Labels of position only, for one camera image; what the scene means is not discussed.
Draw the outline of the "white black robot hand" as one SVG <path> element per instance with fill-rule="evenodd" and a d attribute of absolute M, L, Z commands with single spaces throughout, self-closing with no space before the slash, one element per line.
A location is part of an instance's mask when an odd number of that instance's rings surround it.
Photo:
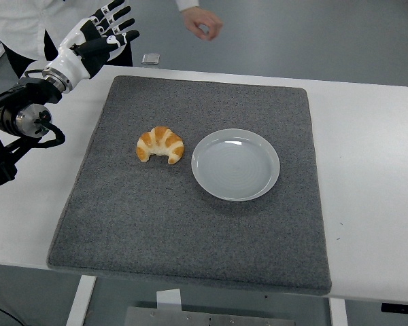
<path fill-rule="evenodd" d="M 139 32 L 124 1 L 111 1 L 81 19 L 58 47 L 58 56 L 42 71 L 43 78 L 60 92 L 94 77 L 109 61 L 117 58 Z"/>

